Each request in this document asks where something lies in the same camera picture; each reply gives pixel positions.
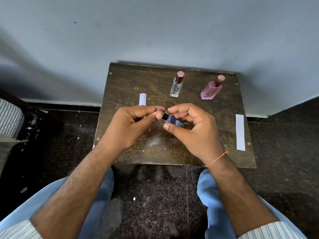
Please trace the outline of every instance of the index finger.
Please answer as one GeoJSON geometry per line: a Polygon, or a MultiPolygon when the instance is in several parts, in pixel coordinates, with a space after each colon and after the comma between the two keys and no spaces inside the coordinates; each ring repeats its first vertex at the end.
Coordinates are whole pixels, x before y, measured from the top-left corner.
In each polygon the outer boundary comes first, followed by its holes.
{"type": "Polygon", "coordinates": [[[167,111],[169,113],[187,112],[193,118],[196,118],[198,116],[202,116],[206,113],[203,109],[201,109],[198,106],[195,106],[194,104],[191,104],[191,103],[184,103],[184,104],[175,105],[175,106],[168,108],[167,111]]]}
{"type": "Polygon", "coordinates": [[[153,112],[156,112],[157,109],[160,109],[161,111],[165,111],[165,108],[161,106],[132,106],[129,107],[128,112],[133,118],[143,118],[145,116],[148,116],[149,114],[152,114],[153,112]]]}

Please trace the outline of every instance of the forearm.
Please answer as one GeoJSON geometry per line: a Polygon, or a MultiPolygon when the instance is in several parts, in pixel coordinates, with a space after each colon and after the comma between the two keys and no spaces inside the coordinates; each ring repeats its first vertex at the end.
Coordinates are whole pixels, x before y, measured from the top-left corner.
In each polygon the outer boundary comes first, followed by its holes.
{"type": "Polygon", "coordinates": [[[208,169],[215,179],[219,196],[236,236],[278,221],[227,156],[208,169]]]}
{"type": "Polygon", "coordinates": [[[30,221],[44,239],[77,238],[117,154],[97,145],[30,221]]]}

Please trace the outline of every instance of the clear glass perfume bottle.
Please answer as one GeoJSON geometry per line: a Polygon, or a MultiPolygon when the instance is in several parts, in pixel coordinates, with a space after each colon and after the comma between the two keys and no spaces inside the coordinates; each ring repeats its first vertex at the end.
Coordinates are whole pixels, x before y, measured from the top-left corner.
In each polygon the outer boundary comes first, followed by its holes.
{"type": "Polygon", "coordinates": [[[201,99],[202,100],[213,99],[214,96],[217,95],[218,92],[220,92],[221,88],[223,88],[221,84],[224,82],[224,80],[225,80],[225,76],[219,75],[217,76],[216,80],[208,82],[208,85],[200,93],[201,99]]]}
{"type": "Polygon", "coordinates": [[[172,84],[170,96],[178,97],[179,93],[181,92],[181,88],[183,86],[184,75],[185,74],[183,71],[177,72],[177,76],[174,78],[174,81],[172,84]]]}

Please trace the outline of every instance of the hand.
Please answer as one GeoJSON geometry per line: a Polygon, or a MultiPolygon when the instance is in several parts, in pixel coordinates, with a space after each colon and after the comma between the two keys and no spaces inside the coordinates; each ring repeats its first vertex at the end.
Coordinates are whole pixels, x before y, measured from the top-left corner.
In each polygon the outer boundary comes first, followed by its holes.
{"type": "Polygon", "coordinates": [[[114,114],[112,121],[101,141],[118,157],[126,149],[133,146],[138,138],[158,120],[162,119],[162,113],[157,109],[165,111],[161,106],[133,106],[121,107],[114,114]]]}
{"type": "Polygon", "coordinates": [[[205,165],[222,155],[215,118],[193,104],[179,104],[168,108],[169,113],[181,122],[195,125],[191,130],[165,123],[164,129],[176,136],[186,148],[205,165]]]}

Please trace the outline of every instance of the person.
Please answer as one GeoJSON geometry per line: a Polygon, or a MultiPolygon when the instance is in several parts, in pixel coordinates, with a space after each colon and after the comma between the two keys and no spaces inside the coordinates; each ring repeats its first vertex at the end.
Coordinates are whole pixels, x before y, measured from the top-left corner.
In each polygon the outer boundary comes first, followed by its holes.
{"type": "MultiPolygon", "coordinates": [[[[94,237],[113,191],[111,165],[162,118],[157,109],[165,111],[160,106],[120,108],[102,139],[68,178],[48,185],[0,223],[0,238],[94,237]]],[[[167,111],[181,122],[193,124],[185,129],[165,123],[163,128],[205,165],[225,152],[212,115],[193,104],[179,104],[167,111]]],[[[208,207],[205,238],[305,238],[254,193],[227,155],[201,173],[197,193],[208,207]]]]}

